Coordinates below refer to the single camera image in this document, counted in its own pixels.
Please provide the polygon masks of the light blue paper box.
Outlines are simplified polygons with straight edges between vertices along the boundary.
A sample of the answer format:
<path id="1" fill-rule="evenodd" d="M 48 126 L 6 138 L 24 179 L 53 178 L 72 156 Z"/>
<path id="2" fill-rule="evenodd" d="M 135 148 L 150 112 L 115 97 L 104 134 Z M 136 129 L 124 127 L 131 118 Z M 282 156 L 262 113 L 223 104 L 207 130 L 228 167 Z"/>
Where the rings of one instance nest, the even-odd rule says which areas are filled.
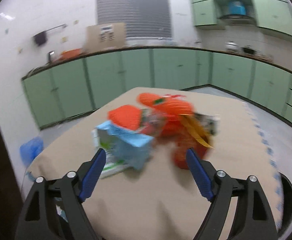
<path id="1" fill-rule="evenodd" d="M 150 157 L 154 137 L 106 121 L 96 126 L 100 147 L 116 161 L 141 170 Z"/>

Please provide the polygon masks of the white cooking pot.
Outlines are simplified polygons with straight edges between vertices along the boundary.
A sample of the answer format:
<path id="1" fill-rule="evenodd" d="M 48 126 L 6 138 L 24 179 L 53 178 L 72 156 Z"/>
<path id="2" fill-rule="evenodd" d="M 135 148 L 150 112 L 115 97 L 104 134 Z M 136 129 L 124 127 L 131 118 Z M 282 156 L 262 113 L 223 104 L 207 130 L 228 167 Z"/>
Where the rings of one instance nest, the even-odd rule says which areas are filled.
<path id="1" fill-rule="evenodd" d="M 233 41 L 228 41 L 225 43 L 225 49 L 226 51 L 233 51 L 233 52 L 238 52 L 239 51 L 239 46 Z"/>

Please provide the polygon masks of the grey window blind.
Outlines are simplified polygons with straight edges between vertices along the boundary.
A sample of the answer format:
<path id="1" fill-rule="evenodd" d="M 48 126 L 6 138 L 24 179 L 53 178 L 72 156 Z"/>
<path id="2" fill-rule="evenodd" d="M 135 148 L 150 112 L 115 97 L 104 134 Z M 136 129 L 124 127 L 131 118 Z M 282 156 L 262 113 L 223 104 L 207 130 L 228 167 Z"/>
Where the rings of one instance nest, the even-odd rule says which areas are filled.
<path id="1" fill-rule="evenodd" d="M 169 0 L 96 0 L 98 24 L 124 23 L 128 38 L 172 38 Z"/>

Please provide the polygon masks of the orange plastic basin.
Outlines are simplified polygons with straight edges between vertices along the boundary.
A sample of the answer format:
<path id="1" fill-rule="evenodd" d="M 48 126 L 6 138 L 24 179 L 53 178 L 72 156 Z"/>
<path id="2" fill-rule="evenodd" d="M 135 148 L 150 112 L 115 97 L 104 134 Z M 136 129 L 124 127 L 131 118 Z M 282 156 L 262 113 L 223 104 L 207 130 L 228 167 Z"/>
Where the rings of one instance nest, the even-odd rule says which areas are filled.
<path id="1" fill-rule="evenodd" d="M 68 59 L 72 59 L 75 57 L 78 57 L 82 54 L 82 50 L 79 49 L 73 49 L 73 50 L 68 50 L 68 51 L 63 51 L 60 54 L 60 61 L 64 61 L 64 60 L 68 60 Z"/>

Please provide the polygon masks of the black cloth on rail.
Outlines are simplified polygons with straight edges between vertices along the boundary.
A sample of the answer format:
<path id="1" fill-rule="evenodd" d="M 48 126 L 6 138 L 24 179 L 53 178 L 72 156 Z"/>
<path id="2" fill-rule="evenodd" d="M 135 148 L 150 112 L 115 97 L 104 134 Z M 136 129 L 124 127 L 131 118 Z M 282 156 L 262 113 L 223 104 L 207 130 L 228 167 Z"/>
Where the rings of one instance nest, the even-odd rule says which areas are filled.
<path id="1" fill-rule="evenodd" d="M 42 31 L 40 33 L 37 33 L 33 36 L 33 41 L 34 44 L 38 47 L 46 44 L 47 42 L 47 32 L 46 31 Z"/>

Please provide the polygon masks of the wall towel rail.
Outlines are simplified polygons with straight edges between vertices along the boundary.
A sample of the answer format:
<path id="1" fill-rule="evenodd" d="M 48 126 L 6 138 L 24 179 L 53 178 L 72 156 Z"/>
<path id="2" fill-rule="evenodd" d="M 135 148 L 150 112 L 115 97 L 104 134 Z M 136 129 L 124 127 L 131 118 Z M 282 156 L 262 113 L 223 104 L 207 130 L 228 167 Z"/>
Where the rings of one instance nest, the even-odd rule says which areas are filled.
<path id="1" fill-rule="evenodd" d="M 52 27 L 50 29 L 46 29 L 45 31 L 48 32 L 48 31 L 52 31 L 52 30 L 57 29 L 57 28 L 66 28 L 67 26 L 68 26 L 67 24 L 61 24 L 61 25 Z"/>

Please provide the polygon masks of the yellow snack wrapper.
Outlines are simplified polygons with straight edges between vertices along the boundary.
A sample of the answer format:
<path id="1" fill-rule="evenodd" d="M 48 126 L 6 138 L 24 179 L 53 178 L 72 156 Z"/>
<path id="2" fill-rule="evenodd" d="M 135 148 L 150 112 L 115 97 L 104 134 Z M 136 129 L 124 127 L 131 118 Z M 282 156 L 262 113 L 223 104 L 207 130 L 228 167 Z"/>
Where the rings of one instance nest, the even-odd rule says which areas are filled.
<path id="1" fill-rule="evenodd" d="M 199 145 L 205 148 L 213 148 L 211 145 L 211 135 L 193 115 L 181 114 L 179 119 L 190 137 Z"/>

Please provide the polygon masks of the blue cylinder above hood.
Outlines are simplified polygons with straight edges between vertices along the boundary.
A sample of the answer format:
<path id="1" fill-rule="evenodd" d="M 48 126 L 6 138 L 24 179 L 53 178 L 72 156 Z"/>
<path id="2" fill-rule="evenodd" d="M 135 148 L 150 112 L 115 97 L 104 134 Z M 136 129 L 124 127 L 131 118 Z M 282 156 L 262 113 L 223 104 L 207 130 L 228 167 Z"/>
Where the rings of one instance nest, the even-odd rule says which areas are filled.
<path id="1" fill-rule="evenodd" d="M 247 14 L 245 5 L 242 1 L 229 1 L 228 10 L 230 15 L 243 15 Z"/>

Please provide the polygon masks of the green white milk carton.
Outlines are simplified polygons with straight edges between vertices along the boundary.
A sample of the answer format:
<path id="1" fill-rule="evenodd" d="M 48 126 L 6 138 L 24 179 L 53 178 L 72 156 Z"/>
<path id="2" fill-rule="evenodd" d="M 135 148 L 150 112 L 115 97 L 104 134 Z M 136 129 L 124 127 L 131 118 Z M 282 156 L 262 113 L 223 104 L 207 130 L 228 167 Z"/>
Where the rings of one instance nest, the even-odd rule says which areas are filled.
<path id="1" fill-rule="evenodd" d="M 91 131 L 91 135 L 95 149 L 98 150 L 99 148 L 103 148 L 106 152 L 106 163 L 100 175 L 101 179 L 119 174 L 120 172 L 123 172 L 129 168 L 128 164 L 122 160 L 119 160 L 112 154 L 111 146 L 102 146 L 100 137 L 98 135 L 98 130 L 96 128 Z"/>

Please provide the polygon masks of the black wok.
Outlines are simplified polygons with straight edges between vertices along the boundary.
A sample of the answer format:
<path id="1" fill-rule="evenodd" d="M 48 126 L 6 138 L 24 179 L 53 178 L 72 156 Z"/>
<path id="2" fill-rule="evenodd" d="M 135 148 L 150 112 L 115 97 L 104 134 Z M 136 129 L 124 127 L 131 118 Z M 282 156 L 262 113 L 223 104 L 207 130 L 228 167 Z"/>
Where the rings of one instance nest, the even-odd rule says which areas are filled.
<path id="1" fill-rule="evenodd" d="M 255 55 L 256 51 L 251 46 L 244 46 L 241 48 L 244 54 Z"/>

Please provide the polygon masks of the red plastic bag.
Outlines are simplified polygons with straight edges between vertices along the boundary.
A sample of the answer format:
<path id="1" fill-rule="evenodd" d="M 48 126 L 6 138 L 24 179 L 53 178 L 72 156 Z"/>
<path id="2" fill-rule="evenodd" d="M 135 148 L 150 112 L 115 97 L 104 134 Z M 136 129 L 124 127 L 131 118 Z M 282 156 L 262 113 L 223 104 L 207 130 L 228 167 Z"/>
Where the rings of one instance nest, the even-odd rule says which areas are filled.
<path id="1" fill-rule="evenodd" d="M 133 105 L 123 105 L 108 112 L 108 119 L 115 125 L 142 133 L 143 110 Z"/>

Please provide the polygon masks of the blue plastic bag on floor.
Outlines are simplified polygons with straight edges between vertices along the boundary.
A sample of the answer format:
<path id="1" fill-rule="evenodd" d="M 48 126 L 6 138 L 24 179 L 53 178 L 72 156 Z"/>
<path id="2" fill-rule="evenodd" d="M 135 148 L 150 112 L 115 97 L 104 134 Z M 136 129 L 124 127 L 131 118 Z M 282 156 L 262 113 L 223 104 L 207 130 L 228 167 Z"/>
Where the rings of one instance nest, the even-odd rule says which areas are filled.
<path id="1" fill-rule="evenodd" d="M 43 151 L 44 142 L 41 137 L 35 137 L 22 144 L 19 148 L 22 163 L 29 167 L 34 159 Z"/>

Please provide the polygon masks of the green lower kitchen cabinets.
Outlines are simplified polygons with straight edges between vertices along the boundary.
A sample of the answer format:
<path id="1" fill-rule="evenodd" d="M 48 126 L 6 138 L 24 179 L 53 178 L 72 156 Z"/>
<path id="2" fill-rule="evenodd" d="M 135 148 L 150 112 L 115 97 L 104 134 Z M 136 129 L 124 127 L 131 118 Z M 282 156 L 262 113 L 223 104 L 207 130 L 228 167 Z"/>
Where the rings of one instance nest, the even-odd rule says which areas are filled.
<path id="1" fill-rule="evenodd" d="M 119 49 L 30 71 L 21 80 L 40 129 L 101 108 L 135 87 L 214 87 L 292 126 L 292 72 L 249 56 L 179 47 Z"/>

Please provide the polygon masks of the green upper kitchen cabinets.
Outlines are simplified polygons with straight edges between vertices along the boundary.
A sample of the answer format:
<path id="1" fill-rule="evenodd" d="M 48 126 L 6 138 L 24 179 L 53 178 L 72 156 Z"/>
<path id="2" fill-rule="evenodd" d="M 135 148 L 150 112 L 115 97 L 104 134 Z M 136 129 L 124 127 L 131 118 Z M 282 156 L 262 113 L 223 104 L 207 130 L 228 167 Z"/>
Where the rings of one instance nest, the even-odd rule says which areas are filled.
<path id="1" fill-rule="evenodd" d="M 228 15 L 229 1 L 242 1 L 248 16 L 265 35 L 292 42 L 292 6 L 288 0 L 191 0 L 195 27 L 224 30 L 227 25 L 219 17 Z"/>

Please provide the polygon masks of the black range hood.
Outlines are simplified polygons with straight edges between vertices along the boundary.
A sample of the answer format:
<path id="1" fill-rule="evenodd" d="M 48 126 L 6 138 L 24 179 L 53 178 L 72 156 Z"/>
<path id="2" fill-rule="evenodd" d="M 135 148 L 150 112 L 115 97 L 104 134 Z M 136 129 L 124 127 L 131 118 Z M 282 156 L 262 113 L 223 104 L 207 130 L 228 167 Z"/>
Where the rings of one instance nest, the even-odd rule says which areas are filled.
<path id="1" fill-rule="evenodd" d="M 241 14 L 228 14 L 219 17 L 225 25 L 256 25 L 253 17 Z"/>

